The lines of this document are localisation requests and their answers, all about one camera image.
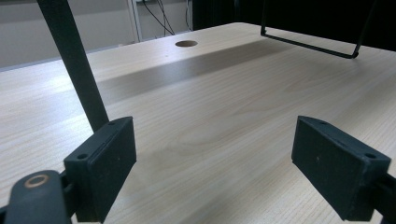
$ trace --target black rod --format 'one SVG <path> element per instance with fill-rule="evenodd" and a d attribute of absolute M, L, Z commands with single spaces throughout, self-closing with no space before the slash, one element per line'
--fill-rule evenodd
<path fill-rule="evenodd" d="M 94 132 L 108 123 L 105 106 L 96 86 L 78 28 L 67 0 L 37 0 L 64 66 Z"/>

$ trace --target table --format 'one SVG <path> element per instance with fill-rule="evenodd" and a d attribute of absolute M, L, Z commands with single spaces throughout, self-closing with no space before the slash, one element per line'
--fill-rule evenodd
<path fill-rule="evenodd" d="M 181 40 L 198 45 L 176 47 Z M 394 52 L 363 47 L 346 60 L 233 23 L 89 60 L 110 119 L 134 116 L 137 163 L 106 223 L 342 223 L 291 163 L 298 115 L 329 121 L 396 159 Z M 0 78 L 3 206 L 23 176 L 62 171 L 92 131 L 62 61 Z M 395 162 L 389 172 L 396 175 Z"/>

